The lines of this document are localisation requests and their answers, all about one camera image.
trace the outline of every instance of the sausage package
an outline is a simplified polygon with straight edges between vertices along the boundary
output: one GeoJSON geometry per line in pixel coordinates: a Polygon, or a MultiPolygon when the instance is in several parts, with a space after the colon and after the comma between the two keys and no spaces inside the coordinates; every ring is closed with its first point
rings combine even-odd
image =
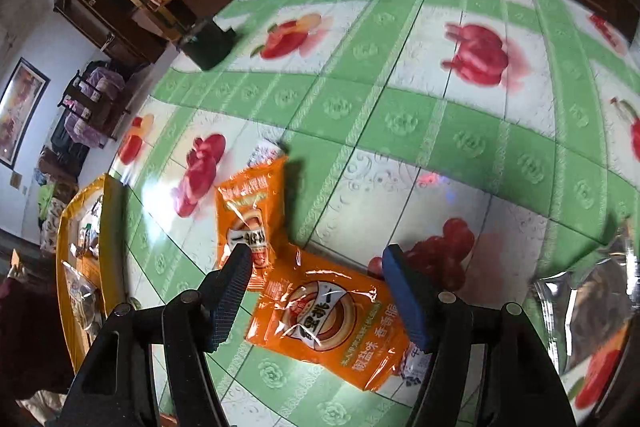
{"type": "Polygon", "coordinates": [[[399,369],[409,346],[385,282],[293,245],[276,260],[246,339],[365,391],[399,369]]]}
{"type": "Polygon", "coordinates": [[[640,283],[632,238],[625,220],[608,246],[532,282],[549,357],[560,375],[588,359],[637,312],[640,283]]]}
{"type": "Polygon", "coordinates": [[[216,189],[218,268],[238,243],[251,248],[254,267],[247,289],[261,291],[276,252],[289,244],[284,230],[284,162],[244,169],[216,189]]]}

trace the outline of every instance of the wooden cabinet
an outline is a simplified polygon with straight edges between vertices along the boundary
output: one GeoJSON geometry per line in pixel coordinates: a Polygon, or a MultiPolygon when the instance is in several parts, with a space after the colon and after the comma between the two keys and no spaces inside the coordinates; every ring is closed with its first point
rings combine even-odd
{"type": "Polygon", "coordinates": [[[104,52],[127,66],[153,63],[166,41],[142,29],[131,18],[135,9],[127,0],[58,0],[54,10],[71,22],[104,52]]]}

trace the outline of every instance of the plastic bag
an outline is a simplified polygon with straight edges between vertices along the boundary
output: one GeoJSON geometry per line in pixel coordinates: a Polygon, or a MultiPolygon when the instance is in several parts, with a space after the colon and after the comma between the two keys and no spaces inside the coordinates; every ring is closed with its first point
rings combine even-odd
{"type": "Polygon", "coordinates": [[[101,322],[98,288],[69,263],[63,261],[62,264],[65,267],[66,289],[74,317],[80,327],[88,331],[92,324],[101,322]]]}
{"type": "Polygon", "coordinates": [[[249,161],[246,163],[247,167],[255,167],[260,164],[272,164],[276,159],[282,156],[282,149],[274,144],[272,141],[262,138],[255,146],[249,161]]]}
{"type": "Polygon", "coordinates": [[[398,370],[409,346],[383,281],[293,245],[278,253],[246,339],[363,390],[398,370]]]}
{"type": "Polygon", "coordinates": [[[289,244],[284,230],[284,162],[238,172],[216,189],[218,267],[238,243],[251,247],[254,261],[247,289],[261,291],[276,253],[289,244]]]}
{"type": "Polygon", "coordinates": [[[638,306],[638,261],[631,237],[625,222],[607,247],[567,271],[533,282],[549,357],[560,375],[618,334],[638,306]]]}
{"type": "Polygon", "coordinates": [[[422,385],[430,362],[431,353],[425,353],[414,343],[409,343],[409,348],[404,352],[400,365],[402,382],[407,387],[422,385]]]}

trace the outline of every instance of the framed picture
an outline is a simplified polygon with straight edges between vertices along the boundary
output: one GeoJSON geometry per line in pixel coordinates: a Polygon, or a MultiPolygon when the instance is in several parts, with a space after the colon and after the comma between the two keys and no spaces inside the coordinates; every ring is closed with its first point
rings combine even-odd
{"type": "Polygon", "coordinates": [[[0,161],[14,168],[24,132],[49,79],[20,58],[0,97],[0,161]]]}

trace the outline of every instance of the wooden chair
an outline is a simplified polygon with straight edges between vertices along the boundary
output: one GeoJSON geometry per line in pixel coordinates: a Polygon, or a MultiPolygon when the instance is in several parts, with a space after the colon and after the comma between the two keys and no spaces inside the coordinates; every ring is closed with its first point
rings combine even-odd
{"type": "Polygon", "coordinates": [[[113,135],[113,132],[123,115],[125,113],[129,114],[127,105],[129,105],[131,96],[132,93],[125,87],[125,89],[118,93],[115,100],[111,100],[105,93],[100,92],[96,87],[83,80],[80,75],[80,70],[78,70],[76,76],[74,76],[68,86],[66,86],[65,92],[62,94],[62,99],[58,103],[58,107],[64,105],[66,110],[74,113],[89,127],[115,140],[116,137],[113,135]],[[99,93],[100,99],[97,101],[92,100],[91,97],[85,95],[79,87],[81,83],[88,86],[92,92],[99,93]],[[67,97],[87,108],[91,114],[89,114],[89,116],[83,116],[82,114],[84,112],[79,108],[74,109],[66,105],[65,100],[67,100],[67,97]]]}

